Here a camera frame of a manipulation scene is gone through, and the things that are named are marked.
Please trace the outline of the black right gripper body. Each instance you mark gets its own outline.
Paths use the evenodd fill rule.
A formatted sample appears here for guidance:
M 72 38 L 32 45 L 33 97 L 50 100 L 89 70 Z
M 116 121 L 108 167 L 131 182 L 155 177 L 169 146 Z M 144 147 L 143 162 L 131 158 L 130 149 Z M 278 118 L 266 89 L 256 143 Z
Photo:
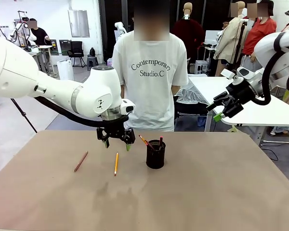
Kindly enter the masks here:
M 224 99 L 223 114 L 232 118 L 244 109 L 244 104 L 255 99 L 255 93 L 251 89 L 251 85 L 243 80 L 238 85 L 230 83 L 226 87 L 226 91 L 213 98 L 213 100 L 217 99 Z

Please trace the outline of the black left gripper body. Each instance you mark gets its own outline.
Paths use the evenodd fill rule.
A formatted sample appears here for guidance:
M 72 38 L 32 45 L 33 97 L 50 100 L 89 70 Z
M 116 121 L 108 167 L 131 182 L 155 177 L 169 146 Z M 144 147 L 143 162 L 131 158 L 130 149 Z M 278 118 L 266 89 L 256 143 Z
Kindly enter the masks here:
M 128 121 L 128 115 L 122 115 L 115 120 L 96 121 L 97 139 L 107 142 L 109 138 L 120 139 L 126 144 L 135 142 L 133 128 L 125 128 L 124 123 Z

